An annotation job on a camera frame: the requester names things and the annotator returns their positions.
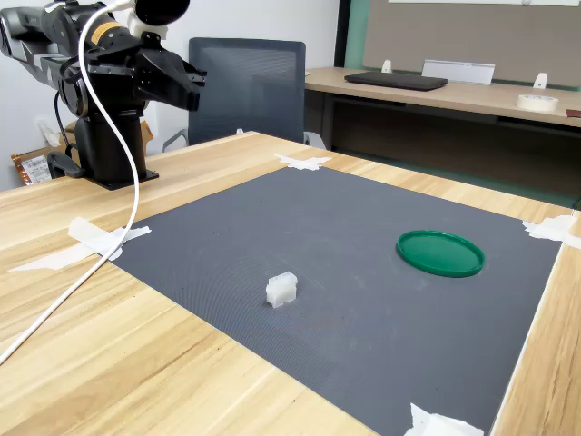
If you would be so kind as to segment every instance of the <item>white clip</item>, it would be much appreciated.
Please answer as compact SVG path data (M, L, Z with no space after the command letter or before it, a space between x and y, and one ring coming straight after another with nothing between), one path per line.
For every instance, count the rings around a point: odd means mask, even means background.
M381 67L381 72L391 73L391 61L389 59L383 63L383 66Z
M533 88L536 89L545 89L547 88L547 73L539 73Z

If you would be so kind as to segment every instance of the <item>cardboard box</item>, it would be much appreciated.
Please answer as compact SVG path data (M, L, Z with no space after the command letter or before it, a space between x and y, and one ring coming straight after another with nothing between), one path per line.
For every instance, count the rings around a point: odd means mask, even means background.
M74 127L76 123L72 123L66 126L64 131L66 132L66 137L69 143L75 143L74 138ZM142 122L142 138L143 138L143 149L147 146L153 139L152 131L149 125L145 121ZM51 180L50 172L48 171L48 162L46 161L46 156L50 152L62 152L66 150L66 145L64 144L64 139L61 137L61 145L58 147L45 147L40 150L34 150L33 152L28 152L24 154L12 154L12 162L14 162L16 171L20 174L25 185L35 184ZM72 158L77 165L79 163L79 153L75 149L71 152Z

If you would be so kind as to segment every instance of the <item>white cable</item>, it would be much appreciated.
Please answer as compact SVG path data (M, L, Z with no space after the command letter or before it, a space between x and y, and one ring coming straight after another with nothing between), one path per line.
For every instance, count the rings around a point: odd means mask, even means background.
M127 154L127 159L129 159L129 165L131 166L131 170L132 170L132 173L133 173L133 183L134 183L134 186L135 186L135 200L134 200L134 203L133 203L133 210L131 212L131 217L129 218L129 221L127 222L127 225L125 226L125 230L123 231L123 234L121 235L121 238L119 238L119 242L109 252L107 252L107 254L105 256L103 256L99 260L99 262L97 262L95 264L95 266L93 268L91 268L89 271L87 271L86 274L83 277L81 277L79 280L77 280L73 284L73 286L71 286L63 295L61 295L51 305L51 307L49 307L48 309L46 309L46 311L44 311L44 313L33 323L33 325L31 325L24 333L22 333L20 335L20 337L12 345L10 345L8 347L8 349L0 356L0 366L4 362L6 362L6 360L16 350L18 350L18 348L28 338L30 338L34 332L36 332L36 330L43 324L43 322L45 322L48 319L48 317L51 316L51 314L61 304L63 304L63 302L67 298L69 298L71 296L71 294L73 294L74 291L76 291L79 288L79 286L81 286L89 277L91 277L94 274L95 271L97 271L99 268L101 268L101 266L105 262L107 262L107 260L111 257L111 255L113 253L115 253L119 249L119 247L121 247L123 245L123 241L125 240L125 236L127 236L127 233L131 230L131 226L133 225L133 222L135 221L135 215L137 214L137 207L139 205L139 176L137 175L137 168L135 167L135 161L133 160L133 157L131 155L131 152L129 150L129 147L127 146L127 143L123 139L123 136L121 135L121 132L119 132L119 129L117 129L117 126L114 124L113 120L111 119L111 116L109 116L109 114L107 113L107 111L103 107L103 104L99 100L99 97L97 96L96 92L94 91L93 86L91 85L91 82L89 81L89 76L88 76L88 73L86 71L86 66L85 66L85 63L84 63L84 42L86 41L87 36L89 35L89 30L91 29L91 26L93 26L94 22L101 15L109 14L110 12L113 12L115 10L122 9L122 8L125 8L125 7L129 7L132 4L133 4L133 1L132 0L122 0L122 1L119 1L119 2L115 2L114 4L109 5L107 7L104 7L103 9L100 9L99 11L97 11L96 13L94 13L94 15L91 16L91 18L89 18L89 21L87 21L86 25L83 28L83 31L81 32L81 39L80 39L80 44L79 44L79 64L80 64L80 67L81 67L81 73L83 75L84 84L87 87L87 89L89 90L89 94L93 98L95 104L97 105L97 107L101 111L101 114L103 115L103 117L105 118L105 120L107 121L107 123L111 126L111 128L113 129L113 132L115 133L115 135L119 139L119 142L121 143L121 146L125 150L125 154Z

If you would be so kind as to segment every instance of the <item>white wall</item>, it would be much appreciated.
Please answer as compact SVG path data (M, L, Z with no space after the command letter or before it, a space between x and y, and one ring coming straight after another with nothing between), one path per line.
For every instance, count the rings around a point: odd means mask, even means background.
M49 2L0 0L0 7ZM192 0L187 14L170 26L163 46L187 60L188 40L195 36L302 41L307 45L308 68L331 66L338 11L339 0ZM124 22L124 14L116 17ZM0 191L22 185L10 154L45 146L34 119L46 117L57 129L53 99L52 88L36 82L15 60L0 55ZM64 123L71 123L74 117L63 104L60 108ZM168 137L187 126L187 113L165 104L150 104L146 119L155 136Z

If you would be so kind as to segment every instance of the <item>whiteboard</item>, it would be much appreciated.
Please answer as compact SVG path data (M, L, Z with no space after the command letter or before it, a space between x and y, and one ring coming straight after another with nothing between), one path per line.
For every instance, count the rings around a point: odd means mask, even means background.
M389 0L390 3L459 3L464 5L579 6L579 0Z

